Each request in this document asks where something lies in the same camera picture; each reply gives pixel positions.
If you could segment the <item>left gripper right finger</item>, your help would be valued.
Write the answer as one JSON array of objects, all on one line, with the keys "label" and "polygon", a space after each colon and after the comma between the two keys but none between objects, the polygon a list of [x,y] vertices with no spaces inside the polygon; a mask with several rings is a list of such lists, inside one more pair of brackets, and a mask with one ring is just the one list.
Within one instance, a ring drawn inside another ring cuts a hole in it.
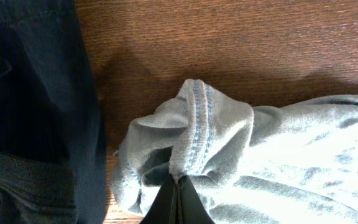
[{"label": "left gripper right finger", "polygon": [[179,224],[214,224],[188,176],[178,182],[177,221]]}]

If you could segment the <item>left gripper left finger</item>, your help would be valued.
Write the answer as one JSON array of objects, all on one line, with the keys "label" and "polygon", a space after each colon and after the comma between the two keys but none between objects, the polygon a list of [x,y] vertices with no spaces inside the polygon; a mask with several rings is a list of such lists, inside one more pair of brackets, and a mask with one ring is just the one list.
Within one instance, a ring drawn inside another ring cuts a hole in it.
[{"label": "left gripper left finger", "polygon": [[177,198],[178,185],[169,174],[140,224],[177,224]]}]

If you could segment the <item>light blue t-shirt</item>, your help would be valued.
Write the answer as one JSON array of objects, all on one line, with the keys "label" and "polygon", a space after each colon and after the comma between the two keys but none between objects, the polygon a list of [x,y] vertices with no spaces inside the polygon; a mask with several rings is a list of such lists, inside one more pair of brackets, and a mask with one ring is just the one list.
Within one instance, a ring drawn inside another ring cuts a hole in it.
[{"label": "light blue t-shirt", "polygon": [[358,223],[358,95],[253,107],[187,80],[130,123],[110,189],[145,215],[168,175],[216,223]]}]

